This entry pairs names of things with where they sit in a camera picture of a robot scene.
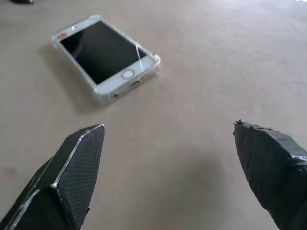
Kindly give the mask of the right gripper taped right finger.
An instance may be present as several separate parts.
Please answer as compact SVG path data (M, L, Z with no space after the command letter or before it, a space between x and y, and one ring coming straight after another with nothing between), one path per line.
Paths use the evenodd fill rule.
M238 120L235 145L246 180L280 230L307 228L307 152L272 128Z

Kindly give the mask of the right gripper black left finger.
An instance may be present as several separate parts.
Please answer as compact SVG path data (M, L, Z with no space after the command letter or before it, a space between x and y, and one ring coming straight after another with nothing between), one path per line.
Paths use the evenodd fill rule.
M2 230L79 230L90 210L105 136L102 124L70 134L0 222Z

